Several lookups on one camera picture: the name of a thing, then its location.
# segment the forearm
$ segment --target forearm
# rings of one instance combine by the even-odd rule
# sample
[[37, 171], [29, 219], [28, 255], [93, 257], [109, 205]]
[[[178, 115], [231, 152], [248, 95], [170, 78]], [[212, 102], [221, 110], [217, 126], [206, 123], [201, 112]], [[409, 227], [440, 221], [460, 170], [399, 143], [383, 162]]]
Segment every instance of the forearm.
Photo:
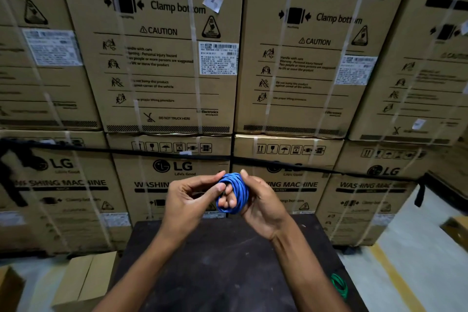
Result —
[[272, 244], [299, 311], [349, 311], [292, 217]]
[[157, 236], [94, 312], [138, 311], [155, 285], [161, 268], [177, 247], [178, 244], [170, 239]]

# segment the person's left hand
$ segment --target person's left hand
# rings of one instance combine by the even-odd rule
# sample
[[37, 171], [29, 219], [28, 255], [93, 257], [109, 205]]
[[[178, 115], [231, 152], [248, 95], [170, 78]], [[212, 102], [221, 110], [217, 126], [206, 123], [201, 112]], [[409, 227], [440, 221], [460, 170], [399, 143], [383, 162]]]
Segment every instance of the person's left hand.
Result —
[[[218, 183], [224, 174], [222, 171], [216, 175], [199, 175], [171, 182], [158, 236], [181, 244], [198, 226], [208, 205], [226, 189], [226, 184]], [[204, 190], [207, 191], [202, 196], [193, 198], [194, 193]]]

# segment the person's right hand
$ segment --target person's right hand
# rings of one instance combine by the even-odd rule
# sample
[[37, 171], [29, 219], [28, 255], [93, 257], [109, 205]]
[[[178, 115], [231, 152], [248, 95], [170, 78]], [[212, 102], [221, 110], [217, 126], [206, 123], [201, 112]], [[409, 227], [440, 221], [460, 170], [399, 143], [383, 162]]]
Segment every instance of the person's right hand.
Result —
[[[249, 187], [249, 201], [241, 211], [245, 221], [262, 237], [272, 240], [290, 218], [283, 203], [263, 179], [250, 176], [241, 170], [244, 183]], [[218, 205], [228, 208], [235, 207], [237, 199], [229, 184], [225, 196], [219, 198]]]

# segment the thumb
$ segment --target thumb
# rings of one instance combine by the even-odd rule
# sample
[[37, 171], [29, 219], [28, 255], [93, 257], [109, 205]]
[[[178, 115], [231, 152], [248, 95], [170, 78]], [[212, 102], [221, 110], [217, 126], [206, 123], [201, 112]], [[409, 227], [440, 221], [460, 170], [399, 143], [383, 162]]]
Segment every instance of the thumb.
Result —
[[210, 187], [202, 196], [198, 199], [203, 202], [203, 204], [208, 207], [208, 205], [217, 199], [221, 193], [226, 189], [225, 183], [218, 183]]
[[241, 177], [245, 185], [247, 185], [256, 196], [258, 197], [262, 196], [263, 186], [254, 178], [252, 178], [245, 169], [241, 170]]

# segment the hand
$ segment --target hand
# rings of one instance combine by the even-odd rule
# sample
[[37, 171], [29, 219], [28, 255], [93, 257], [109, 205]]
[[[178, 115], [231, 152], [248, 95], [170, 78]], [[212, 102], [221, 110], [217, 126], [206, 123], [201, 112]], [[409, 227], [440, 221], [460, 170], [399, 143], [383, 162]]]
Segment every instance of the hand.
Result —
[[[262, 237], [272, 240], [291, 218], [273, 189], [261, 178], [250, 176], [241, 170], [244, 183], [249, 187], [249, 201], [241, 211], [245, 221]], [[237, 205], [232, 185], [225, 190], [226, 195], [219, 198], [218, 205], [228, 208]]]
[[[199, 175], [171, 182], [158, 236], [181, 244], [198, 226], [208, 205], [226, 189], [226, 184], [218, 183], [224, 174], [225, 171], [222, 171], [216, 175]], [[206, 189], [197, 199], [192, 197], [194, 193]]]

